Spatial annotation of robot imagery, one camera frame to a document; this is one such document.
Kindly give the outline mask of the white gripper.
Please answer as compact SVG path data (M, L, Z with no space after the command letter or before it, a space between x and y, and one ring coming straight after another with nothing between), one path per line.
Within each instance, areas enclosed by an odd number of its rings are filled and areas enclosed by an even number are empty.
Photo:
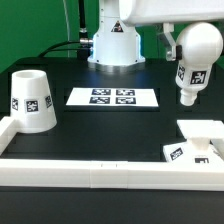
M167 61L182 59L182 46L172 33L174 24L224 19L224 0L119 0L121 20L131 26L162 24L159 39Z

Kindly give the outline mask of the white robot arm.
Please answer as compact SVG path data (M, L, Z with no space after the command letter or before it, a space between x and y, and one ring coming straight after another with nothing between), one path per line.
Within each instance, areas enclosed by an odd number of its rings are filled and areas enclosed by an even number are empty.
M128 71L145 62L136 26L161 24L166 58L178 58L171 36L176 23L224 19L224 0L99 0L99 29L93 36L91 68Z

